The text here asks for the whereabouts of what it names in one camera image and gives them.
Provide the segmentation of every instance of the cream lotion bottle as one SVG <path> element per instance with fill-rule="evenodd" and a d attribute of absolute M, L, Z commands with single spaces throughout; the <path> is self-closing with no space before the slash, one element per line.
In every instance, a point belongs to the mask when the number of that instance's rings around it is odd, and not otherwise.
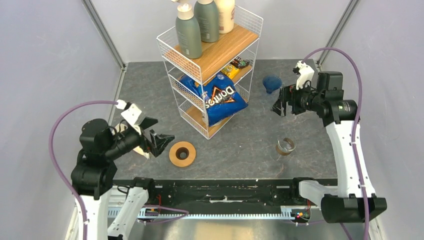
<path fill-rule="evenodd" d="M 215 0 L 219 11 L 219 33 L 227 34 L 234 28 L 234 16 L 236 13 L 235 0 Z"/>
<path fill-rule="evenodd" d="M 187 0 L 172 0 L 181 3 L 175 20 L 176 35 L 181 53 L 189 59 L 198 59 L 202 55 L 200 27 L 195 18 L 192 5 Z"/>
<path fill-rule="evenodd" d="M 194 16 L 199 23 L 203 42 L 214 43 L 220 39 L 220 13 L 214 0 L 197 0 Z"/>

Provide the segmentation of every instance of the gray wall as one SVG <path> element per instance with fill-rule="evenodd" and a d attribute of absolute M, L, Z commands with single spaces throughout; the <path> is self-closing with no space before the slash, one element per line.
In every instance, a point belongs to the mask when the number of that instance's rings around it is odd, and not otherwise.
<path fill-rule="evenodd" d="M 92 2 L 125 62 L 162 61 L 156 37 L 175 25 L 176 3 L 171 0 Z M 302 59 L 326 45 L 349 0 L 236 0 L 235 3 L 263 17 L 258 59 Z"/>
<path fill-rule="evenodd" d="M 423 9 L 422 0 L 363 0 L 336 43 L 363 78 L 362 147 L 377 195 L 387 198 L 381 222 L 389 240 L 424 235 Z M 343 72 L 346 97 L 358 98 L 343 56 L 331 53 L 324 69 Z"/>
<path fill-rule="evenodd" d="M 63 239 L 74 198 L 50 161 L 50 129 L 78 103 L 112 100 L 120 70 L 80 0 L 2 0 L 0 16 L 0 239 Z M 90 106 L 59 126 L 67 176 L 82 124 L 110 109 Z"/>

